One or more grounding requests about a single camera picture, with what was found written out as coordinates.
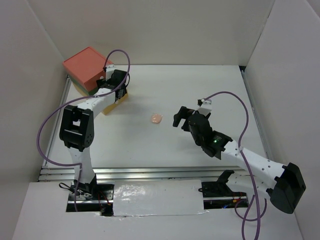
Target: pink object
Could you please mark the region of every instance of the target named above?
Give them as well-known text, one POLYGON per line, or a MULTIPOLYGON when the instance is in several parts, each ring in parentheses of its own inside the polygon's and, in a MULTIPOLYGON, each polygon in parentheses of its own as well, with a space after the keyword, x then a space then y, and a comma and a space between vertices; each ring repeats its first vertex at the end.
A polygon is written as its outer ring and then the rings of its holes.
POLYGON ((153 124, 159 124, 162 120, 162 115, 161 114, 153 114, 152 117, 151 117, 151 122, 153 124))

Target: white plastic sheet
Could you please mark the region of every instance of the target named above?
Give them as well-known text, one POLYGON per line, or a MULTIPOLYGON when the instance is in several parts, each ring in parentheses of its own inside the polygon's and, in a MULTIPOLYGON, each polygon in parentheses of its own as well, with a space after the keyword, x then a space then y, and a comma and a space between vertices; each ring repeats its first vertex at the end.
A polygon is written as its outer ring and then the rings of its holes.
POLYGON ((204 210, 200 180, 116 182, 115 216, 196 215, 204 210))

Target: gray wall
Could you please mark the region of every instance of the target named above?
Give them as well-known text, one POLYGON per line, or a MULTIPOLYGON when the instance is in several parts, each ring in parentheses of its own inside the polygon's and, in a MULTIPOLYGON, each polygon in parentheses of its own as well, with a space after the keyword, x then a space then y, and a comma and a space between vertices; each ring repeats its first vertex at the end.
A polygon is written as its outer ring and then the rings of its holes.
POLYGON ((307 190, 295 214, 320 236, 320 18, 306 0, 276 0, 245 70, 275 161, 297 164, 307 190))
POLYGON ((29 2, 64 58, 92 46, 133 64, 246 65, 274 0, 29 2))
MULTIPOLYGON (((12 238, 30 181, 42 159, 36 134, 58 106, 64 87, 62 57, 24 0, 0 7, 0 239, 12 238)), ((48 144, 49 125, 43 133, 48 144)))

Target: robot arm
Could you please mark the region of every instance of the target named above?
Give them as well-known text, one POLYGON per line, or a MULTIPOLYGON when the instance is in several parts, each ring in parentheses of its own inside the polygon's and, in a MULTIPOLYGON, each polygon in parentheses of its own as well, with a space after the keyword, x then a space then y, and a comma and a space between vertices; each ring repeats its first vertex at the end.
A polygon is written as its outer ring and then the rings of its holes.
MULTIPOLYGON (((287 166, 266 159, 247 148, 238 146, 231 137, 213 130, 209 116, 212 109, 210 100, 199 100, 197 110, 182 106, 174 115, 173 126, 177 127, 181 119, 185 119, 182 129, 191 132, 196 145, 210 157, 216 157, 248 170, 241 155, 246 156, 257 185, 260 196, 270 199, 279 210, 292 214, 306 190, 306 185, 298 166, 289 163, 287 166)), ((249 176, 241 176, 234 171, 225 171, 218 180, 233 192, 253 193, 249 176)))
MULTIPOLYGON (((95 94, 96 97, 89 98, 76 106, 68 105, 64 108, 59 132, 60 139, 71 155, 72 163, 82 163, 78 188, 91 195, 97 185, 97 177, 90 156, 90 145, 95 137, 94 119, 103 109, 114 104, 127 93, 125 84, 117 91, 112 92, 124 79, 126 72, 117 69, 112 69, 112 72, 108 70, 110 68, 106 69, 106 76, 110 75, 111 78, 97 80, 99 90, 95 94)), ((74 182, 76 184, 80 167, 75 166, 74 171, 74 182)))

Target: metal frame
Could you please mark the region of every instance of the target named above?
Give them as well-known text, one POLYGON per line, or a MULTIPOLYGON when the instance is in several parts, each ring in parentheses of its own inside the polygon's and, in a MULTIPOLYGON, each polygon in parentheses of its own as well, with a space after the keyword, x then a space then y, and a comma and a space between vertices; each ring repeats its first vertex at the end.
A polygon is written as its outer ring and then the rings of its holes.
MULTIPOLYGON (((66 76, 66 83, 62 93, 60 104, 66 102, 71 80, 66 76)), ((51 133, 46 156, 49 155, 54 138, 57 135, 61 111, 55 118, 54 127, 51 133)), ((47 161, 43 161, 42 169, 38 180, 40 182, 70 182, 73 181, 75 171, 73 168, 48 168, 47 161)), ((98 184, 114 183, 115 181, 154 181, 168 179, 200 179, 201 181, 216 181, 224 170, 247 175, 248 173, 238 166, 208 166, 208 167, 168 167, 168 168, 94 168, 98 184)))

